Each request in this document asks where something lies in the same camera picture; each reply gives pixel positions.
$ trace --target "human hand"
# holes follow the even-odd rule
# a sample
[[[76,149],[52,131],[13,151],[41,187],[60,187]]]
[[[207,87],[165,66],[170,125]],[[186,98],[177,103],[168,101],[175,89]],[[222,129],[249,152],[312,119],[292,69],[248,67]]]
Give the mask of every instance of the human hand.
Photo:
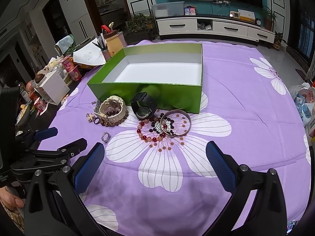
[[[17,208],[24,207],[24,203],[21,198],[8,192],[6,186],[0,188],[0,199],[2,200],[3,204],[14,213],[19,214]]]

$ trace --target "blue gripper pad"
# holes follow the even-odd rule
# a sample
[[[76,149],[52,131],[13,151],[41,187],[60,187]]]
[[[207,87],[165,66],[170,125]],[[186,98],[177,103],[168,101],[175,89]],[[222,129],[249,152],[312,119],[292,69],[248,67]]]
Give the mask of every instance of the blue gripper pad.
[[[34,140],[36,141],[42,141],[44,139],[51,138],[53,136],[56,136],[58,134],[57,128],[49,128],[43,131],[38,131],[34,134]]]
[[[86,157],[80,157],[87,159],[82,165],[81,169],[76,173],[74,178],[73,186],[76,194],[80,194],[86,191],[93,176],[102,163],[104,155],[104,146],[101,143],[96,143],[96,145],[91,149]]]
[[[207,144],[206,155],[224,190],[233,194],[236,190],[236,177],[229,165],[224,160],[224,154],[213,141],[210,141]]]

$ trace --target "green box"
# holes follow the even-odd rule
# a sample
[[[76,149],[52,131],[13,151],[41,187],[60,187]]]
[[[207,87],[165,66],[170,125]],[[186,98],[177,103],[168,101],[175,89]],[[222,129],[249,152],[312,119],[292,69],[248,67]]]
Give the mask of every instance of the green box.
[[[146,91],[159,109],[199,113],[202,71],[202,44],[133,46],[113,56],[88,86],[100,101],[116,95],[129,105],[136,93]]]

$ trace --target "white drawer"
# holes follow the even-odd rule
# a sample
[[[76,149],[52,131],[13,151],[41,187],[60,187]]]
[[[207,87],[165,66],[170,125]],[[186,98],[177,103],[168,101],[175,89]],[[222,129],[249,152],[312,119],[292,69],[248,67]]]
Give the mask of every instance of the white drawer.
[[[224,33],[230,36],[240,35],[247,37],[248,27],[233,23],[213,21],[213,32]]]
[[[197,31],[197,19],[168,19],[157,22],[160,33],[176,31]]]
[[[248,37],[273,43],[275,35],[256,28],[248,28]]]

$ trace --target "tv stand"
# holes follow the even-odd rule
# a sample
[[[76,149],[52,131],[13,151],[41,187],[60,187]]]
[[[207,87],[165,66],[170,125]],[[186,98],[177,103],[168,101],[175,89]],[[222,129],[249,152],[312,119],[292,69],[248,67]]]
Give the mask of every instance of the tv stand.
[[[162,39],[176,36],[203,35],[203,38],[227,39],[227,37],[238,38],[238,41],[252,41],[256,45],[259,41],[269,44],[274,42],[275,34],[255,23],[240,19],[234,19],[221,15],[197,14],[189,16],[173,16],[157,18],[157,27]],[[197,24],[210,24],[210,30],[198,30]]]

